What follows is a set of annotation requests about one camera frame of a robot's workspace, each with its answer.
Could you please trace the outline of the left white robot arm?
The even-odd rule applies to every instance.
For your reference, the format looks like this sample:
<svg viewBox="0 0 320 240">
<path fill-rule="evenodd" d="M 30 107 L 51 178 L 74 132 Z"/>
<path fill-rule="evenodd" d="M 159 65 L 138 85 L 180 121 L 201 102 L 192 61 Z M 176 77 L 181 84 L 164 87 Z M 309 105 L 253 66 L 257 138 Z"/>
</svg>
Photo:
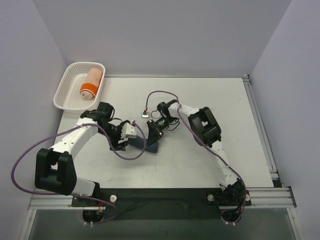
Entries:
<svg viewBox="0 0 320 240">
<path fill-rule="evenodd" d="M 125 151 L 128 139 L 137 136 L 137 129 L 129 120 L 112 124 L 114 112 L 112 105 L 100 102 L 97 109 L 80 115 L 74 131 L 49 149 L 40 149 L 36 155 L 35 187 L 65 196 L 83 196 L 88 205 L 97 205 L 101 201 L 99 183 L 77 177 L 74 160 L 97 133 L 109 138 L 111 150 Z"/>
</svg>

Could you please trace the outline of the dark blue towel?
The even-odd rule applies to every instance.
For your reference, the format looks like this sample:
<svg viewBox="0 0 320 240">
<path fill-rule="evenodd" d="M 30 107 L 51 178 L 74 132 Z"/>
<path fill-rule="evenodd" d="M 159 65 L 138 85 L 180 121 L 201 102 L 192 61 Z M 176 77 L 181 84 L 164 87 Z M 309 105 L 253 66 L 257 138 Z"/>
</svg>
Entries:
<svg viewBox="0 0 320 240">
<path fill-rule="evenodd" d="M 155 142 L 152 145 L 148 146 L 148 140 L 144 140 L 140 136 L 136 136 L 135 138 L 129 138 L 128 144 L 136 149 L 145 150 L 151 154 L 157 154 L 159 150 L 159 143 Z"/>
</svg>

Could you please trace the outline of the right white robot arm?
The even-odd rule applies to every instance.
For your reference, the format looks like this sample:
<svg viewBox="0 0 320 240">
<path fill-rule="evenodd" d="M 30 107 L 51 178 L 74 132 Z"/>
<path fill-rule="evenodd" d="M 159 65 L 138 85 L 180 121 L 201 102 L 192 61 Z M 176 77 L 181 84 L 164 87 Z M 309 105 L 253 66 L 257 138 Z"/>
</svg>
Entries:
<svg viewBox="0 0 320 240">
<path fill-rule="evenodd" d="M 164 135 L 170 125 L 183 123 L 191 132 L 198 145 L 204 147 L 217 168 L 219 180 L 218 196 L 213 199 L 223 206 L 242 204 L 246 200 L 247 189 L 243 179 L 230 166 L 222 142 L 222 129 L 208 107 L 195 108 L 180 104 L 173 99 L 169 102 L 158 104 L 157 120 L 149 119 L 148 142 L 151 146 Z"/>
</svg>

